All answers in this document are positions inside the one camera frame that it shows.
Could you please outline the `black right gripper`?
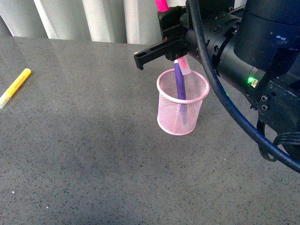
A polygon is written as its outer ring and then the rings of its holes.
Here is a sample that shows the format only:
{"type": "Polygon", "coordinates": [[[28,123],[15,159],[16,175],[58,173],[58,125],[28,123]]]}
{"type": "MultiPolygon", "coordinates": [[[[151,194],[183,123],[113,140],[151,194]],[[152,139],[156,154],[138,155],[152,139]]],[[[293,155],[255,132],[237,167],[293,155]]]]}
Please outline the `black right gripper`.
{"type": "MultiPolygon", "coordinates": [[[[199,0],[204,40],[215,70],[241,70],[241,59],[234,53],[236,32],[241,16],[236,15],[233,0],[199,0]]],[[[197,48],[196,33],[192,24],[190,1],[186,6],[170,7],[157,12],[163,41],[134,53],[136,67],[165,56],[175,61],[186,54],[202,63],[197,48]],[[183,35],[182,39],[171,39],[183,35]]]]}

